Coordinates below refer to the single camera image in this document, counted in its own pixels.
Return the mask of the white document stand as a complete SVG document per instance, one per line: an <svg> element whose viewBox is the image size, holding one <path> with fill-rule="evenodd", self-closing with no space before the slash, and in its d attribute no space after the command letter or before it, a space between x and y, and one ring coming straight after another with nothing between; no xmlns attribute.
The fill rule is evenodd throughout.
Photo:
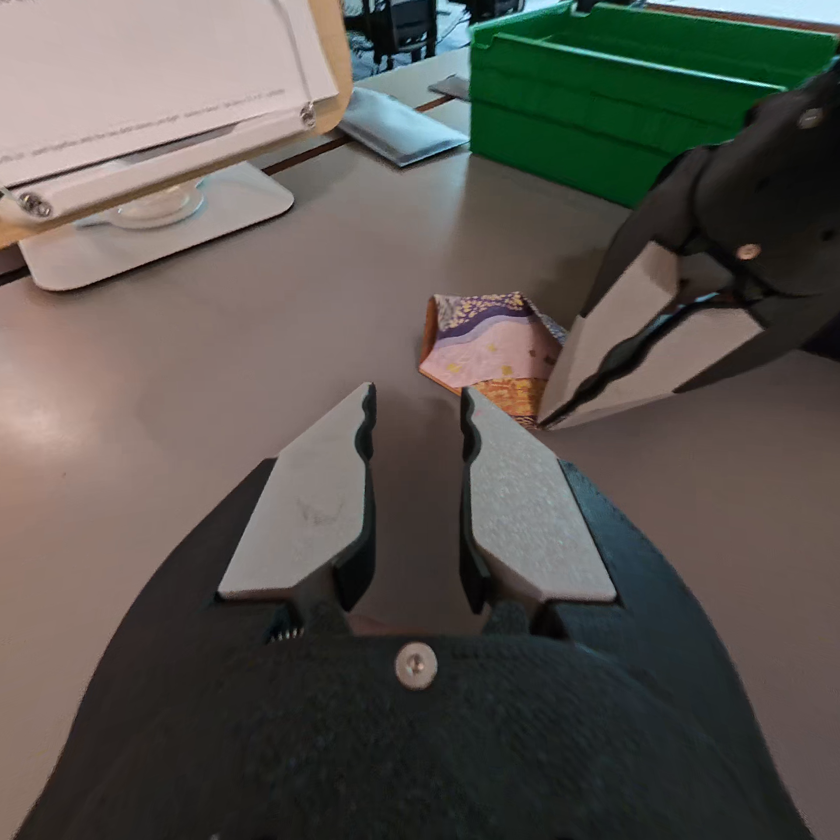
<svg viewBox="0 0 840 840"><path fill-rule="evenodd" d="M341 2L308 4L336 96L2 184L2 267L27 268L41 290L73 291L289 211L293 195L250 161L336 128L353 86Z"/></svg>

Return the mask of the black office chair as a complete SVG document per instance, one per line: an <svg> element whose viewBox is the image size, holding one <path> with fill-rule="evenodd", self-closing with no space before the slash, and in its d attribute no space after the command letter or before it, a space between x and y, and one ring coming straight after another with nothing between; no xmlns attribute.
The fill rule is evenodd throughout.
<svg viewBox="0 0 840 840"><path fill-rule="evenodd" d="M374 63L406 54L412 63L437 54L437 1L363 1L364 35L373 47Z"/></svg>

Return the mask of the white printed sheet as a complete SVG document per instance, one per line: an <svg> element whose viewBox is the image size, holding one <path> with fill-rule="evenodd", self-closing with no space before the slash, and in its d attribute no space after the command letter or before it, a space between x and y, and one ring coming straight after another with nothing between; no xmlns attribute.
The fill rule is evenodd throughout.
<svg viewBox="0 0 840 840"><path fill-rule="evenodd" d="M338 94L308 2L1 6L7 187Z"/></svg>

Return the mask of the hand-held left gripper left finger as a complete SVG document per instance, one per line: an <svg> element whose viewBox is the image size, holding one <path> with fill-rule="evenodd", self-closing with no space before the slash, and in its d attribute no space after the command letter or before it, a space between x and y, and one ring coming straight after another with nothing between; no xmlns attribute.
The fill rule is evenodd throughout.
<svg viewBox="0 0 840 840"><path fill-rule="evenodd" d="M375 573L376 388L363 382L276 457L217 588L224 602L333 602L348 613Z"/></svg>

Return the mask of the green plastic crate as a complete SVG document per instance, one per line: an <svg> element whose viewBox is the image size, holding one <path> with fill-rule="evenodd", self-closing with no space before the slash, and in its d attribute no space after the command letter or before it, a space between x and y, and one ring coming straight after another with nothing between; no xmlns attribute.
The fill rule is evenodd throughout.
<svg viewBox="0 0 840 840"><path fill-rule="evenodd" d="M830 66L838 35L599 3L470 34L473 154L634 207L664 167Z"/></svg>

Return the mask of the patterned origami paper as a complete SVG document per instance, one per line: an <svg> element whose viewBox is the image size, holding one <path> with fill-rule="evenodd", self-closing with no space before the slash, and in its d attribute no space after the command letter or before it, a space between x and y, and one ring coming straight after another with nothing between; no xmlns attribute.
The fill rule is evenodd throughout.
<svg viewBox="0 0 840 840"><path fill-rule="evenodd" d="M429 298L418 371L459 395L473 387L518 424L539 405L567 332L519 291Z"/></svg>

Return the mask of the silver foil pouch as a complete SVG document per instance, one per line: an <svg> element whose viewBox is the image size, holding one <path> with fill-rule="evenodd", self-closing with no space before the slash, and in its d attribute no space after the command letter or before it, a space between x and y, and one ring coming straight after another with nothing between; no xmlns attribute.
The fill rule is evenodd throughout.
<svg viewBox="0 0 840 840"><path fill-rule="evenodd" d="M469 136L397 99L353 89L339 130L399 169L467 146Z"/></svg>

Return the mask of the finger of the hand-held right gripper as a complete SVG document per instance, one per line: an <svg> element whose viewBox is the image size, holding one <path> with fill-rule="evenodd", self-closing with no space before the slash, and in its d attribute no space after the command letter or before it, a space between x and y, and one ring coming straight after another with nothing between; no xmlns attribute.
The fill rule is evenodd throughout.
<svg viewBox="0 0 840 840"><path fill-rule="evenodd" d="M607 355L675 301L679 262L663 246L646 244L589 313L575 318L542 394L540 424L556 424L568 415L573 398Z"/></svg>
<svg viewBox="0 0 840 840"><path fill-rule="evenodd" d="M654 339L629 372L598 385L593 395L544 404L549 411L540 417L539 426L572 427L669 398L762 332L744 309L694 308L664 337Z"/></svg>

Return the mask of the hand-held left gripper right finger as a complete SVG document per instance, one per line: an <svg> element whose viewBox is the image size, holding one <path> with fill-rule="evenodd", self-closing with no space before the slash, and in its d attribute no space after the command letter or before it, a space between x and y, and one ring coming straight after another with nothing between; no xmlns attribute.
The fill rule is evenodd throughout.
<svg viewBox="0 0 840 840"><path fill-rule="evenodd" d="M617 591L560 460L476 388L460 395L458 572L469 609L611 605Z"/></svg>

